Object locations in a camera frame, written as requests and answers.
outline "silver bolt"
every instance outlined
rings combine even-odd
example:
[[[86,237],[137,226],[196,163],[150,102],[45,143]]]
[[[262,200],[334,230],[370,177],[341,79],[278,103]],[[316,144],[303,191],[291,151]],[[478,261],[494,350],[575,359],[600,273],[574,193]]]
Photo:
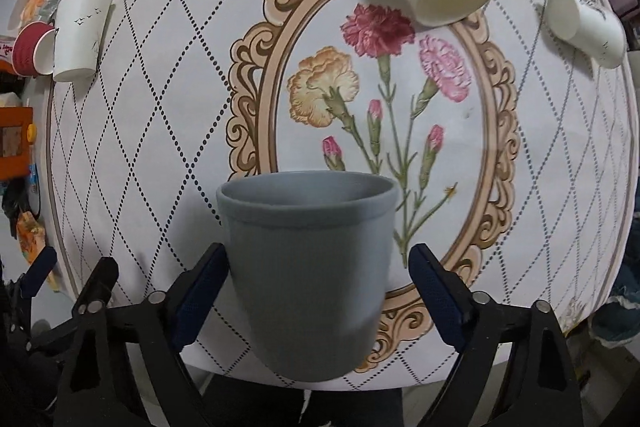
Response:
[[[97,313],[102,309],[102,306],[102,301],[91,301],[86,309],[89,313]]]
[[[485,292],[474,292],[473,298],[478,304],[489,304],[489,301],[491,300],[489,294]]]
[[[546,301],[536,301],[536,308],[543,313],[548,313],[551,311],[551,306]]]
[[[159,304],[162,301],[164,301],[164,298],[166,297],[166,293],[164,293],[163,291],[155,291],[151,294],[149,294],[149,296],[146,298],[151,304]]]

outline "ornate oval frame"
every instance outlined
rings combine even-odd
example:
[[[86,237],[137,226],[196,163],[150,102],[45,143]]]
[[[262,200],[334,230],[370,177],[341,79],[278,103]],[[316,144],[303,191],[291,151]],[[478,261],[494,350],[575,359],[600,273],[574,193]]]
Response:
[[[254,25],[231,48],[233,117],[226,125],[226,141],[231,147],[229,178],[278,170],[275,123],[284,68],[307,23],[328,1],[264,0],[266,20]],[[488,25],[480,10],[450,29],[474,64],[484,114],[484,154],[474,203],[441,262],[471,286],[481,267],[482,250],[511,226],[514,159],[520,146],[515,72],[489,41]],[[413,284],[388,292],[374,349],[356,371],[376,367],[401,341],[417,340],[432,326]]]

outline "table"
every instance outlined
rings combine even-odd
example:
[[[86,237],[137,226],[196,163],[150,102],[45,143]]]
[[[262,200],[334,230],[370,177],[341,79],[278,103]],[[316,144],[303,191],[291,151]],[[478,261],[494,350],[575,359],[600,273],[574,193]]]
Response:
[[[76,288],[101,255],[120,265],[116,304],[167,288],[222,240],[214,194],[230,177],[345,168],[406,179],[367,359],[320,384],[274,375],[228,280],[187,363],[310,389],[441,380],[454,352],[404,266],[422,241],[474,289],[544,298],[574,327],[622,260],[638,118],[627,61],[603,70],[559,42],[544,2],[492,0],[426,29],[404,0],[114,0],[94,81],[49,93],[49,192]]]

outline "blue gripper pad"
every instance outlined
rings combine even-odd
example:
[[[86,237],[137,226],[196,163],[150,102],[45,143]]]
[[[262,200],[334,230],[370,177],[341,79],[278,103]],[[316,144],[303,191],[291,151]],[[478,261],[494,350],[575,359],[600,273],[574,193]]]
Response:
[[[460,353],[466,345],[462,333],[463,314],[440,275],[446,273],[427,245],[422,243],[411,249],[409,275],[418,288],[442,341]]]
[[[20,279],[20,296],[31,299],[36,296],[49,272],[58,262],[58,254],[52,247],[44,247],[31,266]]]
[[[175,312],[172,344],[178,352],[196,341],[229,272],[225,247],[214,243],[211,249],[214,250],[212,253],[207,251],[205,254],[210,255],[209,260]]]

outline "gray plastic pot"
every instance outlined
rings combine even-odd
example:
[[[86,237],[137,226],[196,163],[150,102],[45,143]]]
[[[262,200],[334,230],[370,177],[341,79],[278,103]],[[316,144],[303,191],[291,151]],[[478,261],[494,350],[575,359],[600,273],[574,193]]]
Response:
[[[216,197],[258,358],[308,382],[360,365],[385,298],[396,184],[360,172],[276,172],[228,182]]]

